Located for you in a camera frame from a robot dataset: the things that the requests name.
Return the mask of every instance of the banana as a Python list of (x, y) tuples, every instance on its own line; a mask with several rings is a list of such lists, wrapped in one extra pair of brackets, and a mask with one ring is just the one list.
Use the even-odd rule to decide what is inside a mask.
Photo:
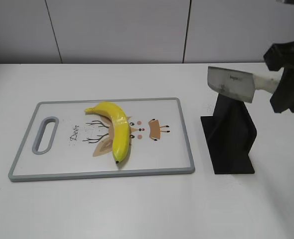
[(122, 162), (129, 149), (130, 126), (126, 114), (116, 104), (101, 102), (96, 107), (85, 109), (86, 114), (98, 114), (109, 118), (114, 126), (113, 155), (116, 163)]

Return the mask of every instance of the gray cutting board rim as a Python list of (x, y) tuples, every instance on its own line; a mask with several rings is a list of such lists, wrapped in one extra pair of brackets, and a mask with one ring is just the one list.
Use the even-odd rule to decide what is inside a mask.
[[(20, 159), (22, 150), (25, 146), (26, 139), (29, 136), (30, 130), (33, 126), (35, 117), (40, 107), (51, 104), (77, 104), (77, 103), (98, 103), (103, 101), (109, 102), (151, 102), (151, 101), (175, 101), (177, 105), (177, 111), (179, 114), (179, 121), (185, 142), (185, 148), (188, 157), (188, 166), (172, 167), (172, 168), (144, 168), (134, 170), (118, 170), (118, 171), (95, 171), (95, 172), (67, 172), (67, 173), (50, 173), (50, 174), (28, 174), (28, 175), (15, 175), (14, 170)], [(67, 179), (86, 179), (86, 178), (106, 178), (106, 177), (124, 177), (124, 176), (147, 176), (147, 175), (167, 175), (167, 174), (190, 174), (195, 171), (194, 161), (190, 149), (187, 130), (182, 114), (180, 100), (178, 98), (148, 98), (148, 99), (119, 99), (119, 100), (89, 100), (89, 101), (54, 101), (54, 102), (40, 102), (37, 104), (35, 111), (32, 115), (28, 128), (25, 132), (24, 138), (15, 156), (13, 164), (8, 173), (8, 177), (12, 182), (24, 182), (24, 181), (47, 181), (47, 180), (67, 180)]]

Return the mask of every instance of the knife handle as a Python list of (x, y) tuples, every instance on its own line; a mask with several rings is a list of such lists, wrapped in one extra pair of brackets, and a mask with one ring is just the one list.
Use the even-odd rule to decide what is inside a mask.
[(278, 87), (280, 79), (253, 75), (253, 81), (255, 83), (256, 90), (264, 90), (273, 94)]

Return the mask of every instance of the cleaver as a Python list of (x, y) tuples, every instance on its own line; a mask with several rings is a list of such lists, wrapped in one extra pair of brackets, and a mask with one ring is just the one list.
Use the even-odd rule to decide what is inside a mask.
[(215, 92), (235, 100), (252, 102), (255, 90), (276, 91), (280, 79), (257, 76), (252, 73), (208, 67), (208, 86)]

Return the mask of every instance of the white table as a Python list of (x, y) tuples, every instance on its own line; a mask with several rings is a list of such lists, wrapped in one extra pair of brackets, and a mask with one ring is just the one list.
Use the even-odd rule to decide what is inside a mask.
[[(268, 73), (264, 64), (210, 64)], [(0, 65), (0, 239), (293, 239), (294, 114), (256, 92), (256, 174), (215, 175), (200, 123), (217, 94), (208, 64)], [(178, 97), (190, 175), (11, 183), (7, 173), (40, 101)]]

